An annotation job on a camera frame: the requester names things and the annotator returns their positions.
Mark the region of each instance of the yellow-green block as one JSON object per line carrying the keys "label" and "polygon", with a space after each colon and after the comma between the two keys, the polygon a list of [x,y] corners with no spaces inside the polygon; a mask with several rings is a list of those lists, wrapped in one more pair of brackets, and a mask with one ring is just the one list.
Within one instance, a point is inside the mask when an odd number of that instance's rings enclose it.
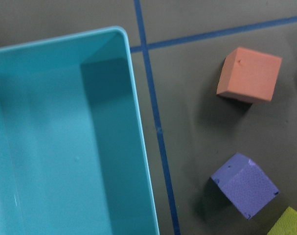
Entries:
{"label": "yellow-green block", "polygon": [[288,207],[268,235],[297,235],[297,211]]}

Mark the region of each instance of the purple cube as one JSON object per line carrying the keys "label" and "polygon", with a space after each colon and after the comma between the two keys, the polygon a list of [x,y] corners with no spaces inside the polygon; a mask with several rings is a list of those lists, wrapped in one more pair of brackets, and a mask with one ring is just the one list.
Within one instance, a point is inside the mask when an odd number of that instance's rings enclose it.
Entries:
{"label": "purple cube", "polygon": [[230,158],[211,178],[246,219],[251,219],[279,194],[262,169],[240,153]]}

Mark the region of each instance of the foam block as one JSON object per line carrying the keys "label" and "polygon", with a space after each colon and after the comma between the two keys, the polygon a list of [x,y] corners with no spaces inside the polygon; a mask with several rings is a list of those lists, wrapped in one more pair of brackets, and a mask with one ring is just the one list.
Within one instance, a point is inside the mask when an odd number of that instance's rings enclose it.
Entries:
{"label": "foam block", "polygon": [[230,158],[211,178],[246,219],[251,219],[279,194],[260,167],[240,153]]}
{"label": "foam block", "polygon": [[247,103],[271,101],[282,58],[239,47],[226,57],[217,94]]}
{"label": "foam block", "polygon": [[297,211],[288,207],[268,235],[297,235]]}

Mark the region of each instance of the cube top face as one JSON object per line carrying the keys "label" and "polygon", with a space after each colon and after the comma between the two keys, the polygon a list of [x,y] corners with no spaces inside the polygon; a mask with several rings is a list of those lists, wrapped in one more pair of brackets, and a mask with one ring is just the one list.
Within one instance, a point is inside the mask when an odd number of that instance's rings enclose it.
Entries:
{"label": "cube top face", "polygon": [[226,57],[217,94],[244,102],[271,101],[282,58],[237,48]]}
{"label": "cube top face", "polygon": [[288,207],[268,235],[297,235],[297,211]]}
{"label": "cube top face", "polygon": [[211,178],[246,219],[252,218],[278,194],[278,188],[251,159],[237,153]]}

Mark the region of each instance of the cube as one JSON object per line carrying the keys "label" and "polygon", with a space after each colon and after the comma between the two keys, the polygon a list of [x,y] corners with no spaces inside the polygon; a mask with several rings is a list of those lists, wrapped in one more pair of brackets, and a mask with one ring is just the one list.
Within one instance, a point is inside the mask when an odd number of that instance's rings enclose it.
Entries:
{"label": "cube", "polygon": [[240,153],[231,157],[211,178],[246,219],[251,219],[279,194],[260,167]]}
{"label": "cube", "polygon": [[288,207],[267,235],[297,235],[297,211]]}
{"label": "cube", "polygon": [[271,101],[282,58],[239,47],[226,57],[217,94],[247,103]]}

